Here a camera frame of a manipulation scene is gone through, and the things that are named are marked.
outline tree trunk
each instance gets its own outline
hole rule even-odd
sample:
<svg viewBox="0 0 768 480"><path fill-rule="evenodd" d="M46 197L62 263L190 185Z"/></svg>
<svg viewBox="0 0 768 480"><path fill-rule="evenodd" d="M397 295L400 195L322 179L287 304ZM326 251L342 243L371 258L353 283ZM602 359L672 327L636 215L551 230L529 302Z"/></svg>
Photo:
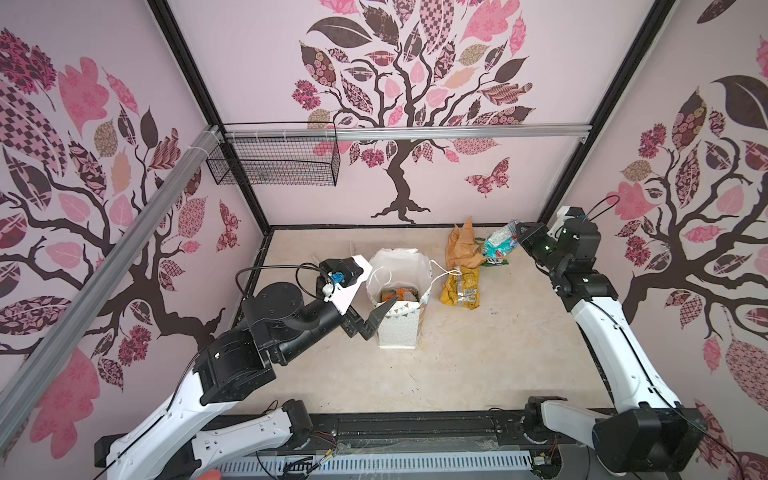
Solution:
<svg viewBox="0 0 768 480"><path fill-rule="evenodd" d="M392 157L392 160L389 162L389 166L386 168L386 173L389 175L389 178L392 179L392 182L395 184L395 190L397 190L397 197L395 200L389 204L389 207L385 208L384 210L378 212L376 215L371 216L371 218L376 218L379 215L386 215L390 214L392 212L398 213L398 218L400 220L403 220L405 222L409 223L415 223L415 221L409 219L406 217L407 211L412 212L423 212L423 211L431 211L429 208L420 207L416 204L415 201L411 200L411 187L408 185L408 182L406 182L405 179L405 171L402 169L402 162L408 159L409 155L413 151L413 148L421 144L424 140L417 140L417 141L408 141L408 140L397 140L395 141L397 143L397 152L395 153L395 156Z"/></svg>

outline tree wall mural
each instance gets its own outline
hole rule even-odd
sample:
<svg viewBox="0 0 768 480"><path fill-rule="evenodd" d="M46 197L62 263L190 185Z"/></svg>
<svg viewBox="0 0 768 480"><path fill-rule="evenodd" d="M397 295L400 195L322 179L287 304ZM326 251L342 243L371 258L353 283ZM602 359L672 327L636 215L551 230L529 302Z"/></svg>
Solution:
<svg viewBox="0 0 768 480"><path fill-rule="evenodd" d="M513 105L533 88L511 82L527 60L515 58L526 35L522 14L511 20L519 0L458 1L464 15L474 10L462 27L455 22L454 0L320 2L343 16L320 19L310 26L306 43L300 42L311 80L296 82L293 99L312 111L309 120L318 123L310 127L325 127L320 122L327 121L343 127L520 124L534 110ZM311 32L324 35L334 47L314 47L319 39ZM323 102L331 106L319 108ZM400 220L415 223L409 212L429 208L411 198L404 170L408 159L433 162L437 155L459 162L462 155L498 145L492 138L444 143L428 138L339 142L339 151L349 152L350 164L360 160L369 168L383 166L392 180L395 200L372 217L397 213ZM319 147L318 154L325 153ZM500 170L466 181L487 194L507 179Z"/></svg>

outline brown paper bag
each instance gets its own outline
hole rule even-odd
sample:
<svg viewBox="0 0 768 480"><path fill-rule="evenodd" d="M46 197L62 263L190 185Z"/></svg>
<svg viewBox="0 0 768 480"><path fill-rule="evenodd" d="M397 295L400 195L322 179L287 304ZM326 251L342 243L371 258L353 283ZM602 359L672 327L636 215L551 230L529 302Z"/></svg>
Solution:
<svg viewBox="0 0 768 480"><path fill-rule="evenodd" d="M480 245L475 244L475 229L472 228L472 218L468 218L461 231L458 225L448 235L448 246L445 248L445 265L449 270L457 266L476 268L485 261L480 253Z"/></svg>

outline black cable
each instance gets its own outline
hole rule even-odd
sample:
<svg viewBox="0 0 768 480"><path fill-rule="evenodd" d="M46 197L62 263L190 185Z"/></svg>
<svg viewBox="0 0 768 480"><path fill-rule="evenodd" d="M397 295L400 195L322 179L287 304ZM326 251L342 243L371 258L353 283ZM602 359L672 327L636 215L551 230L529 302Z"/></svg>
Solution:
<svg viewBox="0 0 768 480"><path fill-rule="evenodd" d="M257 462L259 462L259 466L261 467L261 469L262 469L262 470L264 470L264 473L266 473L267 475L269 475L269 476L270 476L270 478L271 478L272 480L277 480L277 477L276 477L275 475L272 475L272 474L269 472L269 470L267 470L267 469L264 467L264 464L261 462L261 458L259 457L259 452L254 452L253 454L256 456L256 461L257 461Z"/></svg>
<svg viewBox="0 0 768 480"><path fill-rule="evenodd" d="M603 310L603 309L602 309L602 308L601 308L599 305L597 305L595 302L593 302L592 300L587 300L587 302L589 302L589 303L591 303L592 305L596 306L596 307L597 307L597 308L598 308L598 309L599 309L599 310L600 310L602 313L604 313L604 314L605 314L605 316L607 316L609 319L611 319L611 321L614 323L614 325L616 325L616 326L618 326L618 327L619 327L619 331L620 331L620 332L621 332L621 334L624 336L624 339L626 339L626 340L627 340L627 345L629 345L629 348L632 350L632 353L634 354L634 358L635 358L635 359L637 359L637 363L640 365L640 368L641 368L641 369L643 369L643 373L645 374L645 378L646 378L646 380L648 381L648 383L650 383L650 385L651 385L652 387L654 387L654 392L656 392L656 395L658 395L658 396L659 396L659 398L661 399L661 401L662 401L662 402L664 402L664 403L666 403L666 404L667 404L667 406L668 406L668 407L669 407L669 408L670 408L670 409L671 409L673 412L677 413L677 415L678 415L680 418L682 418L683 420L685 420L685 421L688 423L688 425L690 425L690 426L694 427L696 430L698 430L699 432L703 433L703 434L704 434L706 437L708 437L710 440L712 440L713 442L717 443L719 446L723 447L723 450L725 450L725 451L726 451L726 453L727 453L728 455L730 455L730 456L733 458L733 460L736 462L736 466L737 466L737 467L739 467L739 473L740 473L740 475L741 475L741 480L746 480L746 476L744 476L744 470L743 470L743 468L741 467L741 462L739 462L739 459L738 459L738 457L736 457L736 454L735 454L735 453L733 453L733 450L732 450L731 448L729 448L729 447L725 446L723 443L721 443L721 442L720 442L720 440L718 440L718 439L714 438L712 435L710 435L710 434L707 432L707 430L704 430L704 429L702 429L701 427L699 427L699 426L698 426L698 425L696 425L695 423L691 422L689 419L685 418L685 415L683 415L682 413L680 413L680 412L679 412L679 411L678 411L678 410L677 410L675 407L673 407L673 406L672 406L672 404L670 404L670 403L667 401L667 399L665 399L665 398L664 398L664 396L662 396L662 395L661 395L661 393L659 393L659 389L658 389L658 388L657 388L657 387L654 385L653 381L651 381L651 379L650 379L650 376L648 375L648 372L646 372L646 370L645 370L645 367L643 367L643 363L640 361L640 357L639 357L639 355L637 354L637 351L635 351L634 347L632 346L632 343L629 341L629 337L627 337L627 334L626 334L626 332L624 331L624 329L623 329L623 328L621 328L621 326L620 326L620 325L618 324L618 322L617 322L617 321L614 319L614 317L612 317L611 315L609 315L609 314L608 314L608 312L606 312L605 310Z"/></svg>
<svg viewBox="0 0 768 480"><path fill-rule="evenodd" d="M241 273L243 273L243 272L250 272L252 270L265 270L265 269L268 269L268 268L296 268L296 269L303 268L305 270L315 270L317 272L320 272L320 274L323 275L326 278L326 282L333 283L333 280L331 279L330 275L327 272L321 270L317 266L306 266L306 265L262 265L262 266L249 266L248 268L243 268L239 272L235 273L235 284L237 285L237 289L240 290L240 293L242 293L243 296L245 296L245 290L243 290L243 286L240 285L240 280L238 280L238 277L240 276Z"/></svg>

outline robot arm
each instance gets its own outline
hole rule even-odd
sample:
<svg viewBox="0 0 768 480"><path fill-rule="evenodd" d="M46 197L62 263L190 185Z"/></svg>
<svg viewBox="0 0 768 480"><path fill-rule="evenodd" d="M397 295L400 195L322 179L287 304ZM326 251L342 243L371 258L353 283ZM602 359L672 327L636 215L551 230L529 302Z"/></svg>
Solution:
<svg viewBox="0 0 768 480"><path fill-rule="evenodd" d="M558 397L531 397L524 427L531 440L551 431L592 447L612 472L679 472L706 430L685 409L645 355L608 278L594 270L597 225L581 208L562 207L554 226L519 223L518 242L549 275L604 374L617 415L580 409Z"/></svg>

